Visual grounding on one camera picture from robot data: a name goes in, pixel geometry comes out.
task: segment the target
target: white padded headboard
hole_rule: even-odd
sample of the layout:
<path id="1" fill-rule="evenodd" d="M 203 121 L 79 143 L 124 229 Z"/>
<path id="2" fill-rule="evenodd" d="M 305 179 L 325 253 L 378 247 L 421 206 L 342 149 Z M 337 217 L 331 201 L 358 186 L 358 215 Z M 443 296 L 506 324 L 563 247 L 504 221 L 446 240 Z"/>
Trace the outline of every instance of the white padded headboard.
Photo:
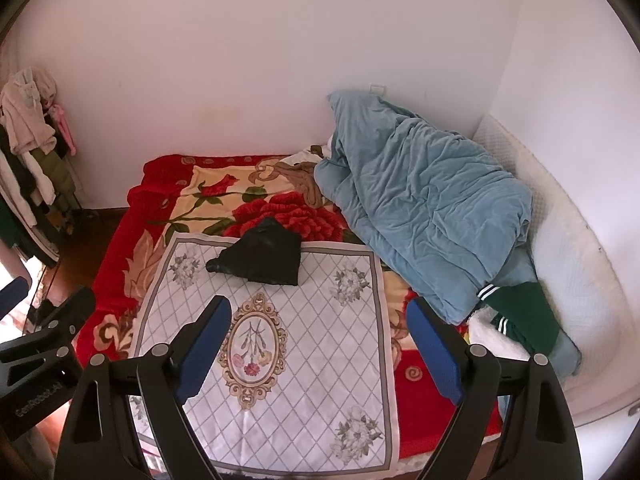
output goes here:
<path id="1" fill-rule="evenodd" d="M 538 279 L 582 352 L 578 375 L 564 384 L 572 413 L 606 402 L 591 395 L 587 403 L 583 398 L 572 406 L 613 361 L 622 342 L 635 335 L 630 307 L 606 253 L 558 182 L 496 119 L 485 116 L 473 140 L 533 191 L 529 243 Z"/>

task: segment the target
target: white wall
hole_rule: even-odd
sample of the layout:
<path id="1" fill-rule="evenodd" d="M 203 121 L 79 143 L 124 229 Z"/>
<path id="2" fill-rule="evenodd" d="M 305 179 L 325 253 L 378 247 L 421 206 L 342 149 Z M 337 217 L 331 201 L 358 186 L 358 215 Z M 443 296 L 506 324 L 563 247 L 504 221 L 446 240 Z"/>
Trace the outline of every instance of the white wall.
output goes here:
<path id="1" fill-rule="evenodd" d="M 87 206 L 126 205 L 159 155 L 294 152 L 332 130 L 333 89 L 471 134 L 520 0 L 32 0 L 21 62 L 48 67 Z"/>
<path id="2" fill-rule="evenodd" d="M 611 260 L 637 324 L 640 54 L 606 0 L 523 0 L 491 114 L 578 206 Z M 637 399 L 639 356 L 636 335 L 574 400 L 606 402 L 600 411 L 610 413 Z M 585 478 L 600 477 L 636 421 L 623 410 L 578 430 Z"/>

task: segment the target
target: wall outlet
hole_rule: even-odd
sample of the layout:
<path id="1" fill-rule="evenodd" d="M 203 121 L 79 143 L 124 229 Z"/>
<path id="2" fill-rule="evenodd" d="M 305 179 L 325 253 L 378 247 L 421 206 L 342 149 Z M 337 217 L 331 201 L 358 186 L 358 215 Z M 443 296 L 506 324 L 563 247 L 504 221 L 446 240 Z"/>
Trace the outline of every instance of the wall outlet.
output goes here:
<path id="1" fill-rule="evenodd" d="M 384 85 L 379 85 L 377 83 L 371 83 L 369 85 L 369 93 L 370 94 L 375 94 L 375 95 L 379 95 L 380 97 L 382 97 L 386 92 L 386 86 Z"/>

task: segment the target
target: blue gripper pad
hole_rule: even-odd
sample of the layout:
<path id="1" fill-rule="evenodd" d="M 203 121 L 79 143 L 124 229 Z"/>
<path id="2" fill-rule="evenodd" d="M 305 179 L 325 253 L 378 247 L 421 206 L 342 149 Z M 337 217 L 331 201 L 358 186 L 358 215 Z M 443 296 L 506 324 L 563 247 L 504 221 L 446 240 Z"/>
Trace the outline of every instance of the blue gripper pad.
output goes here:
<path id="1" fill-rule="evenodd" d="M 206 313 L 205 309 L 200 315 L 204 316 Z M 200 391 L 229 332 L 229 327 L 231 327 L 231 304 L 227 298 L 222 298 L 180 366 L 180 381 L 175 391 L 175 397 L 180 404 L 184 404 L 187 399 L 196 396 Z"/>
<path id="2" fill-rule="evenodd" d="M 29 293 L 29 283 L 22 276 L 0 290 L 0 319 L 11 312 Z"/>
<path id="3" fill-rule="evenodd" d="M 460 367 L 416 300 L 406 306 L 406 324 L 440 395 L 458 405 L 463 397 Z"/>

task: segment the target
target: diamond pattern cloth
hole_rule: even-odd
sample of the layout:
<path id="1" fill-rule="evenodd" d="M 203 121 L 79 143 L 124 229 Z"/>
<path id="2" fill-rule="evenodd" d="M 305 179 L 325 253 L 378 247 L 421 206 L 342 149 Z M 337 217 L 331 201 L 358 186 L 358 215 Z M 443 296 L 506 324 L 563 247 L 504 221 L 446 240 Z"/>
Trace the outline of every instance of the diamond pattern cloth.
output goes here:
<path id="1" fill-rule="evenodd" d="M 184 405 L 214 465 L 251 476 L 389 476 L 399 431 L 380 261 L 363 246 L 309 242 L 299 286 L 206 272 L 234 241 L 174 235 L 143 301 L 133 355 L 226 296 L 235 313 L 228 344 Z M 130 403 L 143 449 L 157 452 L 142 402 Z"/>

